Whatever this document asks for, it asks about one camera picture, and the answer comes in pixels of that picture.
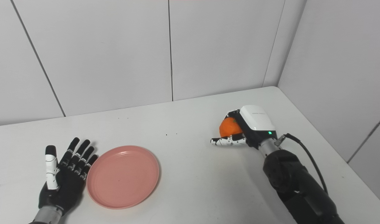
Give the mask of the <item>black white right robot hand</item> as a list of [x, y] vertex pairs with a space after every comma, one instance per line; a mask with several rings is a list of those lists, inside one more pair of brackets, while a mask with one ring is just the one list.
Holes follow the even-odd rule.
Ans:
[[230, 111], [219, 126], [219, 138], [212, 138], [215, 146], [247, 145], [259, 149], [267, 139], [278, 139], [276, 128], [265, 110], [256, 105], [246, 105]]

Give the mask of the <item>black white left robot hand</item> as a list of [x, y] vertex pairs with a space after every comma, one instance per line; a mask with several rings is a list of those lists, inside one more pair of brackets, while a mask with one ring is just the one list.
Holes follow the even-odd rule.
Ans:
[[46, 181], [39, 194], [39, 209], [55, 207], [65, 215], [79, 201], [89, 170], [99, 157], [89, 139], [80, 146], [79, 142], [75, 137], [60, 160], [56, 146], [45, 148]]

